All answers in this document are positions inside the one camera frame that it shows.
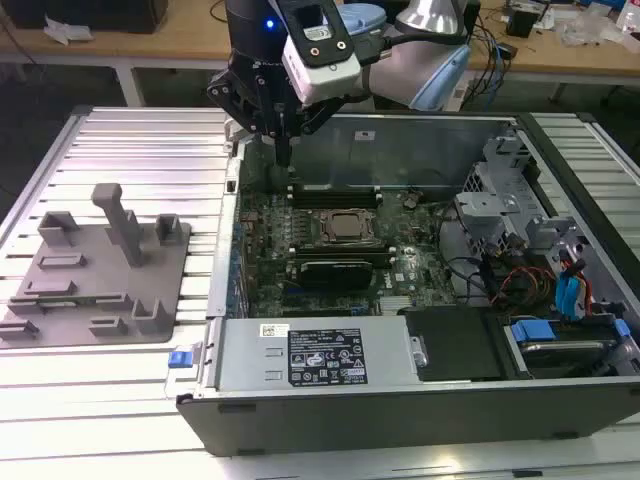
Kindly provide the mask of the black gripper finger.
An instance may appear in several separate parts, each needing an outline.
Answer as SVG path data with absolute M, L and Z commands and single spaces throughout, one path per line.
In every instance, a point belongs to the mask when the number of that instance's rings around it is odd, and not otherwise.
M 283 126 L 276 111 L 268 77 L 252 70 L 242 79 L 227 69 L 209 83 L 210 98 L 249 133 L 266 136 L 273 143 L 276 164 L 283 165 Z
M 340 108 L 341 98 L 323 100 L 309 107 L 285 108 L 282 124 L 282 166 L 287 168 L 291 163 L 292 143 L 294 138 L 315 133 Z

